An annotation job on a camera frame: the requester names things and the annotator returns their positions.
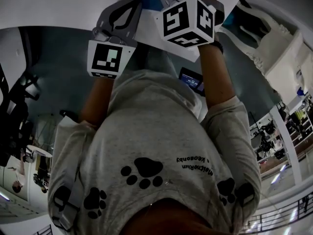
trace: person in white shirt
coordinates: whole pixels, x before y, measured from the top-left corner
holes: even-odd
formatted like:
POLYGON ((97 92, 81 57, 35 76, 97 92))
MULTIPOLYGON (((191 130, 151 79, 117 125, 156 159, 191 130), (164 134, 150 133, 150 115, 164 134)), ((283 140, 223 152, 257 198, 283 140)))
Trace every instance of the person in white shirt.
POLYGON ((12 189, 15 193, 19 193, 22 189, 22 187, 26 184, 26 178, 25 178, 25 170, 24 170, 24 161, 23 157, 25 156, 25 153, 23 149, 21 149, 21 161, 18 168, 11 168, 13 171, 15 171, 17 180, 14 181, 12 185, 12 189))

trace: white chair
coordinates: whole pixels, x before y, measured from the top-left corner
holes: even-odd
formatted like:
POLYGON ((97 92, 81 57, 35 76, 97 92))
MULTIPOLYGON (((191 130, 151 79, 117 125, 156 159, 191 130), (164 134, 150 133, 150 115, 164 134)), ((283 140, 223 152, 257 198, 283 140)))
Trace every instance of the white chair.
POLYGON ((244 12, 260 18, 269 32, 260 40, 258 36, 241 30, 253 37, 257 48, 240 41, 229 30, 221 27, 219 32, 226 34, 232 42, 253 62, 273 89, 281 96, 290 113, 294 112, 302 99, 297 91, 304 93, 313 87, 313 52, 303 43, 300 31, 294 35, 263 11, 237 5, 244 12))

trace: gray floor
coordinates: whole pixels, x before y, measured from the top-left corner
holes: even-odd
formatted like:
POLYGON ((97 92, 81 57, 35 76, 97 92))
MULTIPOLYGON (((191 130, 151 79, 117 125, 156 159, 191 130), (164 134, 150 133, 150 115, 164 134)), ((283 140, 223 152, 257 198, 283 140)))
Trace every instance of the gray floor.
MULTIPOLYGON (((78 113, 87 98, 93 78, 87 73, 87 49, 91 32, 70 28, 42 27, 42 54, 29 71, 39 77, 41 96, 38 101, 27 99, 29 118, 55 114, 60 110, 78 113)), ((260 119, 279 102, 267 81, 253 62, 242 54, 227 36, 220 34, 226 64, 236 94, 248 111, 260 119)), ((195 63, 170 54, 179 74, 181 67, 200 73, 199 60, 195 63)))

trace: white pillar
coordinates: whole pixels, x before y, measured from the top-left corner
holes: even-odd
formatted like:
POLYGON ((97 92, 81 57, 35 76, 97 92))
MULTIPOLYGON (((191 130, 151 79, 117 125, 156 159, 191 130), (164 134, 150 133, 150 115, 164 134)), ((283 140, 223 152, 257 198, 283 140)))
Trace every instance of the white pillar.
POLYGON ((294 177, 294 183, 300 184, 302 182, 302 177, 301 177, 301 171, 300 171, 300 165, 299 165, 299 160, 297 157, 297 154, 295 152, 291 137, 289 135, 289 132, 287 130, 287 127, 280 116, 278 109, 276 106, 274 106, 269 114, 271 115, 272 119, 275 121, 277 128, 280 132, 281 137, 283 138, 284 144, 285 144, 285 150, 288 152, 290 162, 291 162, 291 167, 293 171, 293 177, 294 177))

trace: wristwatch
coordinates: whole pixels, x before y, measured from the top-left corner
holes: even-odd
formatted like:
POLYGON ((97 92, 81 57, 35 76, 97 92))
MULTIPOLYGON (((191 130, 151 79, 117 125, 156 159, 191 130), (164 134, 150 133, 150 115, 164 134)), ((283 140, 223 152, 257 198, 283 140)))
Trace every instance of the wristwatch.
POLYGON ((222 54, 224 53, 223 46, 221 45, 221 43, 219 41, 214 40, 214 42, 210 43, 209 45, 212 45, 212 46, 219 48, 221 53, 222 54))

